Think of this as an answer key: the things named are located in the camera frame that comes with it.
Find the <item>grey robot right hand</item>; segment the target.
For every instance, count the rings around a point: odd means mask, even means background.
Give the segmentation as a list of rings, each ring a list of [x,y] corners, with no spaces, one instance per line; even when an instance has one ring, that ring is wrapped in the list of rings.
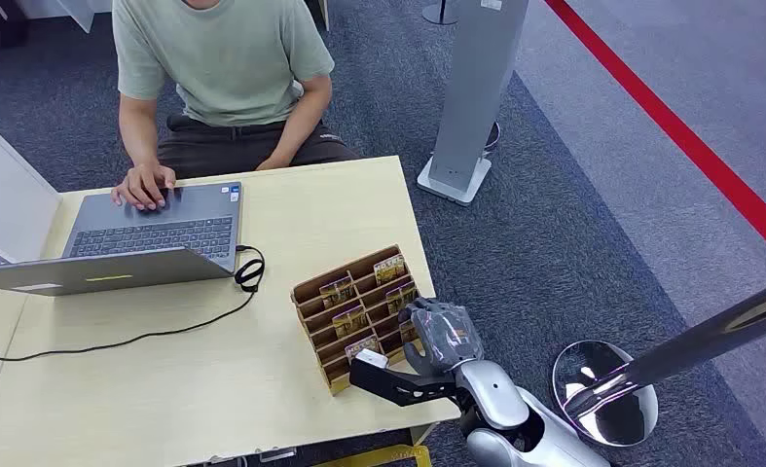
[[[398,313],[401,324],[411,323],[423,351],[404,344],[408,363],[421,376],[439,377],[462,363],[484,358],[482,340],[462,305],[435,298],[416,298]]]

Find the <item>person's right hand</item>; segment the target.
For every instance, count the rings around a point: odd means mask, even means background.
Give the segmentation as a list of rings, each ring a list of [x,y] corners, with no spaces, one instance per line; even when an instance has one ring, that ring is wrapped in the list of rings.
[[[175,187],[175,172],[158,162],[143,162],[128,170],[124,180],[110,192],[116,205],[129,205],[138,211],[165,207],[166,192]]]

